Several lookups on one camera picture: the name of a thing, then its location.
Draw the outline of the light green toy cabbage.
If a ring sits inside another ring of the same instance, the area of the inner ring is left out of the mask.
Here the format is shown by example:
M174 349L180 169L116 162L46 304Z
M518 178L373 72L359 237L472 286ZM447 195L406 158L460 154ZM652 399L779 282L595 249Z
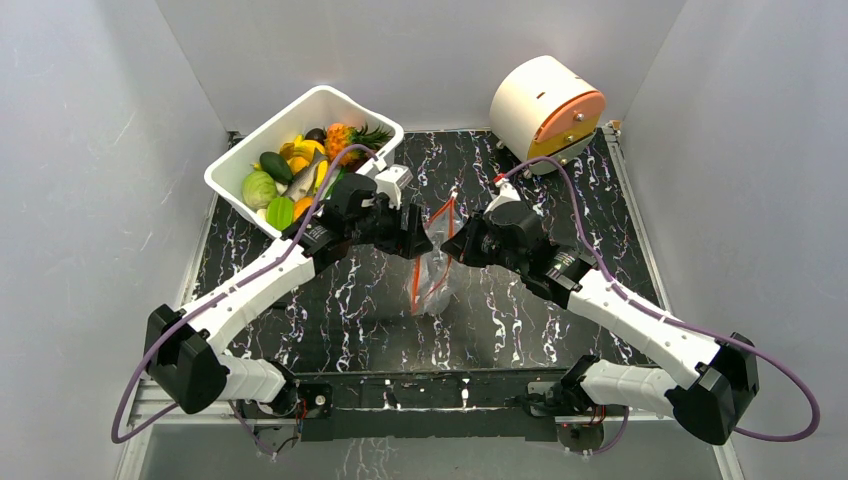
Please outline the light green toy cabbage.
M278 196L274 179L264 171L254 171L242 182L243 203L252 210L267 208Z

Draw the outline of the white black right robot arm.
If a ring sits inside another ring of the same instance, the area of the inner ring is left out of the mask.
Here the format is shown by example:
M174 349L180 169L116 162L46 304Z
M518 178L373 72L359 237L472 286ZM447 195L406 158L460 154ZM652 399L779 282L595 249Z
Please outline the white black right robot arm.
M723 445L758 392L754 355L745 337L704 338L651 316L640 296L606 279L596 261L553 241L520 201L476 212L441 246L469 267L503 267L525 287L587 318L646 355L650 367L586 355L562 378L565 405L577 414L600 405L632 406L674 418L696 438Z

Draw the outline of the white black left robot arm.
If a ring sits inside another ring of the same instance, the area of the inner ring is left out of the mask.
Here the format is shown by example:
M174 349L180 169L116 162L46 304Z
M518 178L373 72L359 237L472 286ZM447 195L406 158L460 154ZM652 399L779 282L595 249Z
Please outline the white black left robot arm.
M411 174L391 167L374 178L344 176L312 218L301 217L252 263L178 310L163 305L148 319L147 374L187 414L217 401L253 401L275 416L300 401L298 381L272 360L226 354L230 342L277 300L345 258L355 245L404 259L432 250L420 206L402 199Z

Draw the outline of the dark green toy avocado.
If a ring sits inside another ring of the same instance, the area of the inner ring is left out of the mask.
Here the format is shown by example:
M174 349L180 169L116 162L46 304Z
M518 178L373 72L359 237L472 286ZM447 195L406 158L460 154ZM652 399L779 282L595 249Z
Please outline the dark green toy avocado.
M259 158L259 165L273 180L283 185L289 185L294 178L289 164L279 153L263 152Z

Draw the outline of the grey toy fish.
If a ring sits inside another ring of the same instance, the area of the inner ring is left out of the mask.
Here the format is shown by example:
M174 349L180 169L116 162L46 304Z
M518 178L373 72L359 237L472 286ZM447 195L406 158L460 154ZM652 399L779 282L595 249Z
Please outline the grey toy fish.
M311 163L293 177L283 196L293 202L298 202L306 197L313 197L325 179L329 165L328 157L316 152Z

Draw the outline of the clear zip bag orange zipper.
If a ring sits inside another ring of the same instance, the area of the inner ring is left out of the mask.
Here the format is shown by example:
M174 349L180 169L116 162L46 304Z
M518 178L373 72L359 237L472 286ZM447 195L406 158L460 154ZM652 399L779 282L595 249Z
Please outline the clear zip bag orange zipper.
M455 291L451 279L453 258L440 247L461 228L456 199L457 192L452 191L448 200L425 223L425 233L433 250L415 259L413 273L407 282L413 316L441 314Z

